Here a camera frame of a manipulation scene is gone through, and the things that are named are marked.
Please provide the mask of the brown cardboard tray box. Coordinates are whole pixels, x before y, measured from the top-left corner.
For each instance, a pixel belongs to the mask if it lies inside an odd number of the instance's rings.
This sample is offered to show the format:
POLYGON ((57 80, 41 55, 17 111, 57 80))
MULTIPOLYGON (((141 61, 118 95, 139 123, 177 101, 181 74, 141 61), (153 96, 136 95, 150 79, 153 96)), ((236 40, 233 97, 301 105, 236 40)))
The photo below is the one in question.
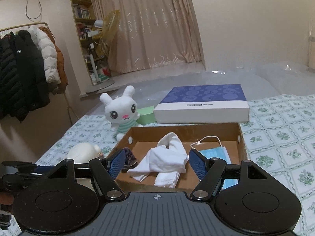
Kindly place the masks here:
MULTIPOLYGON (((187 153, 190 145, 208 135, 219 137, 221 143, 227 149, 231 163, 240 164, 247 159, 246 146, 241 133, 240 125, 237 123, 225 124, 199 124, 178 125, 158 127, 133 127, 112 149, 109 156, 118 149, 129 148, 134 156, 141 161, 146 153, 157 146, 158 141, 166 134, 174 132, 177 134, 187 153)), ((151 173, 142 182, 138 182, 127 173, 119 173, 116 183, 125 192, 174 192, 185 191, 190 193, 199 183, 190 164, 186 165, 186 173, 182 174, 174 189, 154 186, 157 173, 151 173)))

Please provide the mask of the white puffer jacket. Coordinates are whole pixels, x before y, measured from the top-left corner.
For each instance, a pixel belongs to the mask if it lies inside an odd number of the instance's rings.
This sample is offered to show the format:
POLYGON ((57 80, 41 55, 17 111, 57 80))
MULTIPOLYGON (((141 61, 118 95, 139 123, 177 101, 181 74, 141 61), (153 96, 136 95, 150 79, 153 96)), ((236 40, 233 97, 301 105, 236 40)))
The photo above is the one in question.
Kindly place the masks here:
POLYGON ((47 34, 39 28, 30 27, 28 32, 35 46, 41 52, 44 61, 44 72, 48 83, 60 83, 60 77, 57 68, 57 52, 55 45, 47 34))

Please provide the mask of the orange brown jacket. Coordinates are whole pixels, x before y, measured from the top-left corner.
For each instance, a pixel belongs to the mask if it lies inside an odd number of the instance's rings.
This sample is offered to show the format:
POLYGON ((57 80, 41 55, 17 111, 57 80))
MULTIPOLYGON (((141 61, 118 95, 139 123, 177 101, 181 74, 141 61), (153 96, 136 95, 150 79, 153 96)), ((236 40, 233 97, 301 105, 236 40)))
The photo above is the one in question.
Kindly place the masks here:
POLYGON ((52 32, 47 27, 39 27, 41 31, 47 34, 51 42, 54 44, 56 52, 57 52, 57 69, 60 77, 60 83, 57 87, 52 91, 53 94, 64 94, 66 91, 66 87, 68 85, 68 79, 64 69, 64 55, 62 54, 60 48, 55 43, 55 37, 52 32))

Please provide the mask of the clear plastic bed cover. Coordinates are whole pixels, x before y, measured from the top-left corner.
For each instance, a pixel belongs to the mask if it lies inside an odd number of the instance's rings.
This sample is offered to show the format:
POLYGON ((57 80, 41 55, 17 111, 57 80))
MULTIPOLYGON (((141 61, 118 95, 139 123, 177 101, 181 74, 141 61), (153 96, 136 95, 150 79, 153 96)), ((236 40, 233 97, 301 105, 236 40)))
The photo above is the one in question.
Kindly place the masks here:
POLYGON ((248 101, 271 98, 281 94, 314 94, 314 70, 304 65, 283 61, 259 65, 253 69, 226 69, 217 73, 201 71, 177 76, 159 77, 111 86, 111 97, 120 96, 126 86, 135 88, 133 98, 139 108, 156 106, 177 86, 240 84, 248 101))

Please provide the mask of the clothes rack bar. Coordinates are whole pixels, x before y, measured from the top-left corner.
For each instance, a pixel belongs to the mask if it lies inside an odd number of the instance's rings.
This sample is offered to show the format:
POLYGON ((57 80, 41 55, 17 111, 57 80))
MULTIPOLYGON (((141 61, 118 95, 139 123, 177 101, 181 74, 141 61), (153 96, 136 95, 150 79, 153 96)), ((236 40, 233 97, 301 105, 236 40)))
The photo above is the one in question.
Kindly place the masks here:
POLYGON ((22 24, 22 25, 2 28, 2 29, 0 29, 0 32, 9 31, 11 29, 18 29, 18 28, 23 28, 23 27, 39 26, 39 25, 45 25, 47 28, 49 28, 49 25, 46 22, 33 22, 33 23, 27 23, 27 24, 22 24))

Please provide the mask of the wooden bookshelf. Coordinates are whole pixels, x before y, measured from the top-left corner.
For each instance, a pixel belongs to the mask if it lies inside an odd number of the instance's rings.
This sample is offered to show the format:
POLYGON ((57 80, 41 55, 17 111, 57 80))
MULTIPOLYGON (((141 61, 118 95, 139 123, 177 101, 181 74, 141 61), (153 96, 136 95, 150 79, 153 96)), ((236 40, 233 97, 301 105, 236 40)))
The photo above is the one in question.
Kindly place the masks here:
POLYGON ((93 86, 109 79, 104 75, 102 62, 105 54, 101 45, 100 29, 95 26, 97 18, 92 6, 92 0, 71 0, 73 17, 76 24, 77 36, 80 40, 85 67, 93 86))

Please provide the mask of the standing fan in plastic cover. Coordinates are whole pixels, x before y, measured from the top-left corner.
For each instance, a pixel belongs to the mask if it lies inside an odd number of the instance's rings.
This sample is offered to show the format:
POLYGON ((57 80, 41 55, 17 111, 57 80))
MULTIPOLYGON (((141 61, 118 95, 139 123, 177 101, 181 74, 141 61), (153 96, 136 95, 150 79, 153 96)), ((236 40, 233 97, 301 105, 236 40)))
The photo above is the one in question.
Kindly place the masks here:
POLYGON ((96 20, 93 25, 94 28, 88 32, 89 59, 93 71, 92 76, 95 78, 95 85, 86 89, 86 94, 100 91, 114 84, 114 81, 110 80, 109 76, 100 72, 99 67, 95 64, 94 54, 100 60, 108 58, 110 46, 118 32, 119 23, 120 11, 113 10, 103 20, 96 20))

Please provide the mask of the dark purple small cloth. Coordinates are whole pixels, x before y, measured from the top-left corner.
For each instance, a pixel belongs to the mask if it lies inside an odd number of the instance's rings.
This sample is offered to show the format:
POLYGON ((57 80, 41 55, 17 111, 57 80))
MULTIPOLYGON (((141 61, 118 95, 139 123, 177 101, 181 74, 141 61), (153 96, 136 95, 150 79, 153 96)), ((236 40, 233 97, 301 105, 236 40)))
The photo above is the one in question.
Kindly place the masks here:
POLYGON ((125 151, 125 163, 122 172, 126 173, 129 169, 134 169, 138 166, 138 160, 129 148, 125 147, 123 150, 125 151))

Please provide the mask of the small green box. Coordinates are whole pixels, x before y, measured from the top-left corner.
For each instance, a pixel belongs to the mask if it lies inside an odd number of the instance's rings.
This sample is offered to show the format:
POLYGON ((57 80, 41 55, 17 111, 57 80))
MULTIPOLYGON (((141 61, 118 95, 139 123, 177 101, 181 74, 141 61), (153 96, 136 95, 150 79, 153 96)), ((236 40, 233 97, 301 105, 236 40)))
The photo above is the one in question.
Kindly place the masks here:
POLYGON ((147 125, 151 123, 155 123, 155 116, 154 116, 154 106, 144 107, 137 110, 140 117, 137 119, 138 124, 147 125))

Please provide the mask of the white cloth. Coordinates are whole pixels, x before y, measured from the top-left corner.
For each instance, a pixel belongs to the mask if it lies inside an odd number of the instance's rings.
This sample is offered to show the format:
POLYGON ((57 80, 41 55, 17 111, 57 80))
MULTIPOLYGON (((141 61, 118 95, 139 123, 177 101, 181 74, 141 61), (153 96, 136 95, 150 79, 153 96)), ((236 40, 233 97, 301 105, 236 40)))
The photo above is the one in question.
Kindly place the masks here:
POLYGON ((186 173, 187 162, 188 155, 181 140, 174 132, 170 132, 127 173, 138 182, 142 182, 150 173, 157 173, 154 186, 174 189, 180 175, 186 173))

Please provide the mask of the beige curtain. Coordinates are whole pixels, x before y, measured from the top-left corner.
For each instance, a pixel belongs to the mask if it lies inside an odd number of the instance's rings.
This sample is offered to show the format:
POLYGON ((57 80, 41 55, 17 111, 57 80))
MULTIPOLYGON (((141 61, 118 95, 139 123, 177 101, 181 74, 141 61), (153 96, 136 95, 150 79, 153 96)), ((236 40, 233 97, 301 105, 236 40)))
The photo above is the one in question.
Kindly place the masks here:
POLYGON ((125 74, 201 61, 191 0, 91 0, 97 19, 119 10, 120 24, 107 62, 125 74))

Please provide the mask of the blue face mask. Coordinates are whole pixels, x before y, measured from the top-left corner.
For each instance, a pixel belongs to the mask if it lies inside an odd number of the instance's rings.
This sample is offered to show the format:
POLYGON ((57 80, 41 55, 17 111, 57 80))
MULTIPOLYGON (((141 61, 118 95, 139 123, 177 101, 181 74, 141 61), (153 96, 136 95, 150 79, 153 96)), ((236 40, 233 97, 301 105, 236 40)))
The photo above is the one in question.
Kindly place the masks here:
MULTIPOLYGON (((218 142, 219 147, 215 147, 212 149, 199 150, 199 152, 203 156, 205 156, 207 159, 220 158, 220 159, 225 160, 227 164, 232 164, 231 159, 229 157, 229 154, 227 152, 227 149, 224 146, 222 146, 221 141, 217 136, 205 136, 205 137, 203 137, 201 140, 198 140, 197 142, 191 144, 191 150, 196 149, 197 146, 199 146, 199 145, 202 145, 202 142, 207 138, 214 138, 218 142)), ((189 158, 189 160, 190 160, 190 166, 193 167, 192 158, 189 158)), ((234 186, 236 184, 238 184, 237 179, 225 179, 222 190, 229 188, 231 186, 234 186)))

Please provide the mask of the cream thermos bottle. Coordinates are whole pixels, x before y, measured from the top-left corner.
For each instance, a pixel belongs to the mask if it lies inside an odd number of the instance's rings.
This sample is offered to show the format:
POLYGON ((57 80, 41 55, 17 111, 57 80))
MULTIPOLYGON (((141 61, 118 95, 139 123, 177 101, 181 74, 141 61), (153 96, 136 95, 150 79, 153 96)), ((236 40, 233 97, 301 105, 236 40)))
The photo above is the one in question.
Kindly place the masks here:
POLYGON ((67 159, 74 160, 75 164, 85 164, 95 158, 103 158, 104 154, 98 145, 80 143, 72 147, 67 154, 67 159))

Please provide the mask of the blue white flat gift box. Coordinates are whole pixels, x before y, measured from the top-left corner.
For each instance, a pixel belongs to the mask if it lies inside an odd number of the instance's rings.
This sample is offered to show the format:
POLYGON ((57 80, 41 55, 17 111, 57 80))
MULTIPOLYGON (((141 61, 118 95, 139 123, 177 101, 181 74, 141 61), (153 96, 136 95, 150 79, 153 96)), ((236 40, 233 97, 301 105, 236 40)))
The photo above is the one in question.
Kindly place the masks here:
POLYGON ((246 123, 249 105, 239 84, 174 87, 153 110, 157 123, 246 123))

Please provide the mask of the white plush bunny toy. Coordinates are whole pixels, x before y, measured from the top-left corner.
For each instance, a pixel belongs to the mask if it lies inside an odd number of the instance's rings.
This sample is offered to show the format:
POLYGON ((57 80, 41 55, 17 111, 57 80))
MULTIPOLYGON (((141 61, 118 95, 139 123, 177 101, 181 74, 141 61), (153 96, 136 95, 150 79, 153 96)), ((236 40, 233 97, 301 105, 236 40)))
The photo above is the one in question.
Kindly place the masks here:
POLYGON ((116 130, 116 140, 120 141, 132 127, 142 127, 137 120, 140 114, 137 112, 137 102, 132 98, 135 89, 129 85, 123 94, 112 99, 107 93, 100 96, 101 103, 105 106, 105 117, 116 130))

